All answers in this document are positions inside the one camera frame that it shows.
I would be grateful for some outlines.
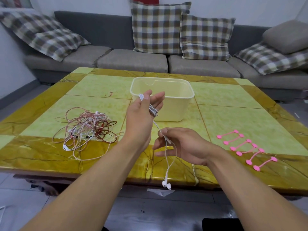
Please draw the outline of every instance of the floor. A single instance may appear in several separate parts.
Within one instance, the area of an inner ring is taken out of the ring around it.
[[[0,110],[0,121],[42,93],[49,86],[39,86]],[[281,104],[308,127],[308,105],[302,100]],[[38,188],[13,174],[0,173],[0,207],[6,206],[1,231],[19,230],[55,197],[46,196]],[[292,201],[308,214],[308,197]],[[105,226],[110,230],[186,230],[200,231],[203,218],[237,217],[223,192],[176,190],[165,197],[146,188],[124,186],[120,191]]]

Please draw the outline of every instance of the checkered throw pillow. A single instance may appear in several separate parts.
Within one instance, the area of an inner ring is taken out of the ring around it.
[[[131,0],[134,51],[154,54],[182,54],[181,14],[189,13],[191,2],[172,5],[144,5]]]
[[[3,13],[2,23],[29,46],[59,62],[79,46],[91,44],[45,15]]]
[[[180,45],[183,59],[227,61],[228,41],[235,18],[200,18],[182,15]]]
[[[255,44],[234,56],[251,65],[262,75],[294,69],[308,63],[308,49],[282,54],[265,42]]]

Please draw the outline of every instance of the gray sofa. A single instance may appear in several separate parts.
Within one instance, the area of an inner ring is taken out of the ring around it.
[[[238,58],[231,58],[228,62],[203,61],[182,59],[180,55],[134,52],[132,18],[128,16],[56,11],[55,17],[65,27],[86,38],[92,45],[79,47],[62,62],[37,52],[27,55],[26,65],[41,82],[55,83],[79,66],[84,66],[246,78],[267,93],[272,89],[275,91],[280,89],[280,94],[291,92],[292,96],[299,96],[303,90],[308,90],[308,74],[304,72],[305,69],[293,69],[263,76]],[[262,34],[267,29],[267,27],[234,25],[229,41],[230,54],[233,55],[260,42]]]

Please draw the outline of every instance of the right hand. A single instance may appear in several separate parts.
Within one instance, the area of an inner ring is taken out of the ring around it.
[[[204,165],[208,164],[211,154],[219,151],[220,147],[203,139],[196,131],[187,128],[163,128],[158,132],[158,138],[152,147],[156,150],[165,147],[166,141],[162,134],[167,136],[176,146],[177,156],[191,164]],[[166,150],[167,155],[175,155],[175,147]],[[165,151],[155,153],[156,156],[165,156]]]

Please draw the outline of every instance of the plastic container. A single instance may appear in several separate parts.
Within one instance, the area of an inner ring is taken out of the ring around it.
[[[183,79],[137,77],[133,79],[130,89],[133,100],[149,89],[153,91],[153,94],[161,91],[166,93],[164,106],[158,112],[155,121],[181,121],[185,116],[190,100],[195,96],[190,83]]]

